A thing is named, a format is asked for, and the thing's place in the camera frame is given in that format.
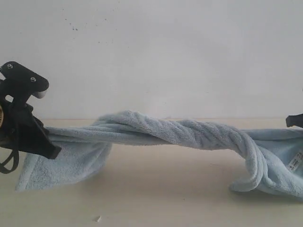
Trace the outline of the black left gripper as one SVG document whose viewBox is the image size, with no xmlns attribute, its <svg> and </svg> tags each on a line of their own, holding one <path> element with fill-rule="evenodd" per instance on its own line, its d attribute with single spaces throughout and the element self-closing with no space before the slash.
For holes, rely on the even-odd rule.
<svg viewBox="0 0 303 227">
<path fill-rule="evenodd" d="M 0 96 L 0 146 L 56 159 L 61 147 L 50 140 L 50 131 L 33 115 L 33 107 L 6 97 Z"/>
</svg>

